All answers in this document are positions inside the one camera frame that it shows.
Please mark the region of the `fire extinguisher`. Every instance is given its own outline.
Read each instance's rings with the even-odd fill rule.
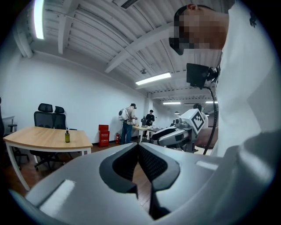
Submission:
[[[119,134],[119,133],[116,133],[115,143],[116,143],[116,144],[119,144],[119,141],[120,141],[120,134]]]

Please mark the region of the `person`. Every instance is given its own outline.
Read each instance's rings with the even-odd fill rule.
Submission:
[[[145,118],[145,116],[140,121],[141,121],[141,125],[142,126],[146,125],[146,118]]]
[[[281,96],[280,61],[253,12],[241,1],[236,1],[228,14],[189,4],[180,8],[174,19],[170,46],[179,55],[184,49],[222,51],[216,81],[219,126],[211,142],[215,144],[211,155],[223,157],[232,146],[281,129],[281,101],[276,101]],[[195,144],[206,145],[211,130],[202,129]]]
[[[147,114],[145,118],[146,118],[146,125],[151,126],[152,123],[155,121],[152,109],[149,111],[149,114]]]
[[[173,123],[171,123],[170,127],[175,126],[175,120],[173,120]]]
[[[129,108],[127,108],[128,119],[123,122],[121,142],[120,142],[121,145],[125,144],[125,139],[127,144],[131,142],[133,119],[137,120],[135,109],[136,109],[136,104],[134,103],[132,103],[129,106]]]
[[[202,127],[202,129],[208,128],[209,127],[209,119],[206,116],[206,114],[202,112],[202,105],[199,104],[199,103],[196,103],[196,104],[193,105],[193,108],[194,109],[198,109],[201,112],[201,114],[202,114],[203,120],[205,121],[204,126]]]

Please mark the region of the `wooden floor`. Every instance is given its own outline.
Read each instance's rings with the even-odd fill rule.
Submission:
[[[92,148],[92,153],[106,150],[106,149],[108,149],[110,147],[114,147],[114,146],[116,146],[115,143],[111,143],[109,145],[109,147],[103,147],[103,148],[94,146]],[[32,188],[41,179],[43,179],[44,177],[49,175],[50,171],[47,168],[47,166],[44,164],[40,165],[39,170],[36,171],[34,168],[35,160],[34,160],[33,155],[31,155],[28,150],[22,150],[21,152],[24,154],[28,154],[29,158],[30,158],[30,161],[28,162],[26,160],[26,157],[22,157],[21,173],[22,173],[24,179],[26,180],[27,184],[29,185],[29,187]],[[81,155],[81,153],[72,152],[71,155],[73,158],[76,158],[76,157],[79,157]],[[65,161],[66,163],[71,160],[70,156],[67,153],[61,153],[59,157],[61,160]],[[52,163],[51,162],[51,167],[53,167],[53,170],[56,170],[56,169],[60,168],[61,166],[62,166],[61,163],[57,163],[57,162]],[[25,196],[27,191],[25,190],[25,188],[22,186],[21,182],[19,181],[12,165],[10,164],[8,167],[1,168],[1,169],[3,170],[3,174],[6,178],[8,187],[17,191],[21,195]],[[148,180],[148,178],[146,177],[146,175],[144,174],[144,172],[141,169],[139,164],[137,164],[137,166],[135,168],[134,175],[133,175],[133,182],[135,184],[137,184],[139,203],[148,212],[149,204],[150,204],[151,183]]]

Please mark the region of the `white ceiling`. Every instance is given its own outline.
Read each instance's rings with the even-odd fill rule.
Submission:
[[[127,10],[112,0],[45,0],[44,42],[57,45],[61,55],[70,49],[104,64],[105,74],[121,74],[133,84],[132,88],[151,93],[155,101],[203,103],[210,100],[210,94],[186,83],[186,63],[215,67],[221,52],[185,51],[179,56],[168,42],[174,13],[191,2],[227,12],[234,0],[138,0]],[[31,6],[25,27],[31,48],[38,42],[32,11]],[[165,72],[170,72],[172,78],[139,87],[134,84]]]

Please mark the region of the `red box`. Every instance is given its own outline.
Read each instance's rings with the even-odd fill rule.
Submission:
[[[99,147],[109,146],[109,130],[108,125],[99,125]]]

